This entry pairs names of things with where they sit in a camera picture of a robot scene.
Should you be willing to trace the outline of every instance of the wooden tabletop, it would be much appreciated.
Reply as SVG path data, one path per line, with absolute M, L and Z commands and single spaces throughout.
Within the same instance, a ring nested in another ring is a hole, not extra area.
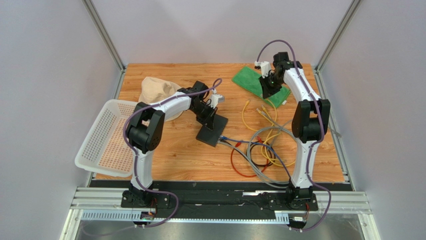
M 145 77 L 171 81 L 183 88 L 192 87 L 197 80 L 211 87 L 217 78 L 222 78 L 223 82 L 217 88 L 217 93 L 225 97 L 225 102 L 217 105 L 217 114 L 228 118 L 223 135 L 232 139 L 248 141 L 254 132 L 247 129 L 242 122 L 241 113 L 246 101 L 251 100 L 244 113 L 245 121 L 254 129 L 271 125 L 256 112 L 256 108 L 264 105 L 272 116 L 274 116 L 274 110 L 260 98 L 231 81 L 232 77 L 244 66 L 254 69 L 252 63 L 129 64 L 118 99 L 137 102 L 141 94 L 141 82 Z M 318 93 L 311 66 L 303 64 L 303 69 L 307 80 Z M 277 109 L 277 122 L 283 124 L 291 120 L 296 106 L 296 100 L 290 94 L 287 103 Z M 200 127 L 195 114 L 191 111 L 186 111 L 177 119 L 164 124 L 161 143 L 153 156 L 152 178 L 154 180 L 260 181 L 257 177 L 247 178 L 238 175 L 233 170 L 230 162 L 230 147 L 220 144 L 212 147 L 196 140 Z M 245 151 L 246 147 L 247 145 L 243 144 L 239 148 Z M 291 164 L 295 160 L 297 146 L 287 134 L 281 134 L 273 147 L 286 164 Z M 266 162 L 266 159 L 260 154 L 260 147 L 255 147 L 252 154 L 257 163 Z M 249 163 L 239 154 L 233 155 L 233 161 L 241 173 L 254 174 Z M 288 167 L 290 173 L 293 172 L 293 169 L 294 165 Z M 285 170 L 275 165 L 268 167 L 264 173 L 270 178 L 280 181 L 289 179 Z M 96 179 L 123 178 L 97 174 Z M 344 182 L 331 134 L 325 136 L 318 148 L 313 168 L 313 180 L 316 182 Z

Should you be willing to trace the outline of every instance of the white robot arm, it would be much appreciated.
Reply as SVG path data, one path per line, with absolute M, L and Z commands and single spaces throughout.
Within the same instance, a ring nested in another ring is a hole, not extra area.
M 330 102 L 314 92 L 308 80 L 305 77 L 302 65 L 297 62 L 300 77 L 295 69 L 294 62 L 289 60 L 286 52 L 280 52 L 274 55 L 272 71 L 271 64 L 267 61 L 255 62 L 256 68 L 261 69 L 262 76 L 259 78 L 262 86 L 263 98 L 268 98 L 280 91 L 281 85 L 286 84 L 296 99 L 298 106 L 292 122 L 292 132 L 296 137 L 297 154 L 294 172 L 291 176 L 291 185 L 296 190 L 312 189 L 312 183 L 308 179 L 306 173 L 306 165 L 309 162 L 308 170 L 312 178 L 315 155 L 319 144 L 312 147 L 310 159 L 308 161 L 308 153 L 312 143 L 321 137 L 321 130 L 318 118 L 310 117 L 311 112 L 315 112 L 313 101 L 317 101 L 320 106 L 321 119 L 323 122 L 324 133 L 327 132 L 328 119 L 330 114 Z
M 215 136 L 219 138 L 228 120 L 220 115 L 216 115 L 216 106 L 218 103 L 223 102 L 225 98 L 217 94 L 215 89 L 211 90 L 212 94 L 209 95 L 209 99 L 206 101 L 204 101 L 204 93 L 192 97 L 186 96 L 188 93 L 199 92 L 205 89 L 207 89 L 207 86 L 197 81 L 192 88 L 180 89 L 169 97 L 172 100 L 141 112 L 134 117 L 134 121 L 129 123 L 127 127 L 127 136 L 130 144 L 135 146 L 137 150 L 138 162 L 136 172 L 139 176 L 134 175 L 130 181 L 135 188 L 142 190 L 136 181 L 136 177 L 138 177 L 145 188 L 149 188 L 153 183 L 152 165 L 154 151 L 160 143 L 164 121 L 170 117 L 182 111 L 191 110 L 196 114 L 197 121 L 202 124 L 197 139 L 210 144 L 212 142 L 210 139 L 214 139 Z M 135 111 L 145 106 L 147 106 L 147 104 L 140 102 L 136 106 Z

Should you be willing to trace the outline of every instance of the green towel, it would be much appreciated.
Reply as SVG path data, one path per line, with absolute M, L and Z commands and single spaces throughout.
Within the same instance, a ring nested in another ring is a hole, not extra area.
M 248 66 L 243 67 L 233 78 L 232 82 L 236 83 L 243 89 L 253 93 L 254 95 L 261 98 L 265 103 L 271 105 L 269 101 L 266 101 L 261 97 L 262 95 L 262 86 L 259 82 L 261 75 Z M 290 90 L 283 86 L 279 92 L 270 96 L 268 99 L 273 103 L 273 105 L 278 108 L 283 104 L 283 102 L 289 97 Z

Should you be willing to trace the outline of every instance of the yellow cable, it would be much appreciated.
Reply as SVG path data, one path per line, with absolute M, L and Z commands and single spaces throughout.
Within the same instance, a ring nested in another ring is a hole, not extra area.
M 269 103 L 270 103 L 270 105 L 273 107 L 273 110 L 275 111 L 275 117 L 274 117 L 274 121 L 277 121 L 277 117 L 278 117 L 278 112 L 277 112 L 277 108 L 275 107 L 275 105 L 269 100 L 269 99 L 266 99 Z M 246 121 L 244 120 L 244 112 L 246 111 L 246 108 L 247 108 L 247 106 L 249 105 L 249 103 L 250 103 L 250 100 L 247 100 L 246 102 L 245 102 L 245 105 L 244 105 L 244 107 L 242 108 L 242 112 L 241 112 L 241 119 L 242 119 L 242 122 L 243 122 L 243 124 L 245 125 L 245 127 L 246 128 L 248 128 L 249 130 L 252 130 L 252 131 L 255 131 L 255 132 L 257 132 L 258 130 L 256 130 L 256 129 L 254 129 L 254 128 L 252 128 L 252 127 L 250 127 L 250 126 L 248 126 L 247 125 L 247 123 L 246 123 Z M 266 109 L 266 107 L 265 106 L 263 106 L 262 105 L 262 109 L 263 109 L 263 111 L 266 113 L 266 115 L 268 116 L 268 117 L 270 117 L 271 119 L 272 119 L 272 117 L 271 117 L 271 115 L 269 114 L 269 112 L 268 112 L 268 110 Z M 262 116 L 262 117 L 264 117 L 268 122 L 270 122 L 271 123 L 271 126 L 274 126 L 275 124 L 274 124 L 274 122 L 272 122 L 269 118 L 267 118 L 265 115 L 263 115 L 262 114 L 262 112 L 259 110 L 259 109 L 256 109 L 257 110 L 257 112 Z M 267 143 L 269 140 L 271 140 L 271 139 L 273 139 L 273 138 L 275 138 L 276 136 L 278 136 L 278 135 L 280 135 L 281 134 L 281 131 L 279 131 L 279 133 L 277 133 L 277 134 L 275 134 L 275 135 L 272 135 L 271 136 L 271 133 L 273 132 L 273 129 L 271 129 L 270 131 L 269 131 L 269 133 L 268 133 L 268 135 L 266 136 L 266 140 L 264 141 L 264 143 Z M 278 163 L 276 163 L 275 161 L 275 159 L 271 159 L 270 157 L 269 157 L 269 155 L 268 155 L 268 151 L 267 151 L 267 148 L 265 147 L 265 146 L 263 146 L 261 149 L 260 149 L 260 152 L 262 153 L 262 156 L 264 157 L 264 158 L 266 158 L 266 159 L 268 159 L 271 163 L 273 163 L 274 165 L 277 165 L 278 167 L 283 167 L 283 165 L 281 165 L 281 163 L 280 164 L 278 164 Z M 288 166 L 291 166 L 291 165 L 293 165 L 293 164 L 295 164 L 295 161 L 294 162 L 292 162 L 292 163 L 290 163 L 290 164 L 288 164 L 288 165 L 286 165 L 286 167 L 288 167 Z
M 249 127 L 249 125 L 247 125 L 246 121 L 244 120 L 244 111 L 246 110 L 247 105 L 249 105 L 249 103 L 250 103 L 250 100 L 247 100 L 247 101 L 245 102 L 244 107 L 242 108 L 242 112 L 241 112 L 242 123 L 245 125 L 245 127 L 246 127 L 246 128 L 248 128 L 248 129 L 250 129 L 250 130 L 252 130 L 252 131 L 257 132 L 258 130 L 254 129 L 254 128 L 252 128 L 252 127 Z

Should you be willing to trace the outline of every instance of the gray cable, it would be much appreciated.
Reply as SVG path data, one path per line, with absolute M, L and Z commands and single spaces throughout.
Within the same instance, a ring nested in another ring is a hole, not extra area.
M 271 179 L 268 176 L 266 176 L 263 172 L 261 172 L 261 170 L 259 170 L 259 168 L 256 165 L 254 165 L 253 161 L 249 160 L 247 155 L 244 154 L 243 151 L 241 151 L 239 148 L 237 148 L 237 147 L 235 147 L 231 144 L 228 144 L 226 142 L 222 142 L 222 141 L 218 141 L 217 143 L 228 146 L 230 148 L 233 148 L 235 151 L 239 152 L 250 163 L 250 165 L 253 168 L 254 173 L 257 175 L 257 177 L 259 177 L 259 179 L 262 182 L 264 182 L 265 184 L 267 184 L 267 185 L 269 185 L 273 188 L 277 188 L 277 189 L 285 189 L 286 188 L 286 186 L 277 186 L 277 185 L 274 185 L 272 183 L 282 185 L 282 184 L 288 184 L 289 183 L 288 181 L 277 181 L 277 180 Z
M 278 180 L 275 180 L 275 179 L 272 179 L 272 178 L 270 178 L 270 177 L 268 177 L 268 176 L 266 176 L 255 164 L 254 164 L 254 162 L 252 161 L 252 158 L 251 158 L 251 153 L 250 153 L 250 147 L 251 147 L 251 145 L 252 145 L 252 142 L 253 142 L 253 140 L 254 140 L 254 138 L 256 138 L 256 136 L 257 135 L 259 135 L 260 133 L 262 133 L 262 132 L 264 132 L 264 131 L 267 131 L 267 130 L 269 130 L 269 129 L 277 129 L 278 131 L 283 131 L 283 132 L 285 132 L 285 133 L 287 133 L 287 134 L 289 134 L 294 140 L 296 140 L 296 138 L 293 136 L 293 134 L 292 134 L 292 132 L 290 132 L 288 129 L 286 129 L 286 128 L 284 128 L 288 123 L 290 123 L 291 122 L 291 120 L 289 120 L 289 121 L 287 121 L 286 123 L 284 123 L 283 125 L 279 125 L 278 123 L 276 123 L 275 121 L 273 121 L 274 122 L 274 124 L 276 124 L 277 126 L 269 126 L 269 127 L 265 127 L 265 128 L 262 128 L 262 129 L 260 129 L 259 131 L 257 131 L 254 135 L 253 135 L 253 137 L 251 138 L 251 140 L 250 140 L 250 142 L 248 143 L 248 147 L 247 147 L 247 153 L 246 154 L 244 154 L 240 149 L 238 149 L 237 147 L 235 147 L 235 146 L 233 146 L 233 145 L 230 145 L 230 144 L 227 144 L 227 143 L 225 143 L 225 142 L 221 142 L 221 141 L 219 141 L 218 143 L 220 143 L 220 144 L 222 144 L 222 145 L 226 145 L 226 146 L 228 146 L 228 147 L 231 147 L 231 148 L 233 148 L 233 149 L 235 149 L 235 151 L 237 151 L 237 152 L 239 152 L 247 161 L 248 161 L 248 163 L 251 165 L 251 167 L 253 168 L 253 171 L 254 171 L 254 173 L 257 175 L 257 177 L 259 177 L 259 179 L 262 181 L 262 182 L 264 182 L 265 184 L 267 184 L 267 185 L 269 185 L 269 186 L 271 186 L 271 187 L 274 187 L 274 188 L 278 188 L 278 189 L 285 189 L 286 187 L 285 186 L 277 186 L 277 185 L 274 185 L 274 184 L 279 184 L 279 185 L 286 185 L 286 184 L 288 184 L 289 183 L 289 181 L 278 181 Z
M 267 131 L 267 130 L 270 130 L 270 129 L 278 129 L 279 131 L 283 131 L 283 132 L 285 132 L 285 133 L 287 133 L 287 134 L 289 134 L 290 135 L 290 137 L 292 137 L 295 141 L 296 141 L 296 138 L 293 136 L 293 134 L 292 134 L 292 132 L 290 132 L 288 129 L 286 129 L 286 128 L 284 128 L 284 126 L 285 125 L 287 125 L 288 123 L 289 123 L 290 121 L 287 121 L 284 125 L 282 125 L 282 126 L 268 126 L 268 127 L 264 127 L 264 128 L 262 128 L 262 129 L 260 129 L 259 131 L 257 131 L 256 133 L 254 133 L 254 135 L 251 137 L 251 139 L 250 139 L 250 141 L 249 141 L 249 143 L 248 143 L 248 147 L 247 147 L 247 149 L 250 149 L 250 147 L 252 146 L 252 142 L 253 142 L 253 140 L 256 138 L 256 136 L 257 135 L 259 135 L 260 133 L 262 133 L 262 132 L 264 132 L 264 131 Z M 252 166 L 254 166 L 254 163 L 253 163 L 253 161 L 252 161 L 252 156 L 251 156 L 251 153 L 250 153 L 250 151 L 247 151 L 247 159 L 248 159 L 248 162 L 252 165 Z M 285 181 L 285 182 L 282 182 L 282 181 L 274 181 L 275 183 L 278 183 L 278 184 L 288 184 L 289 183 L 289 181 Z

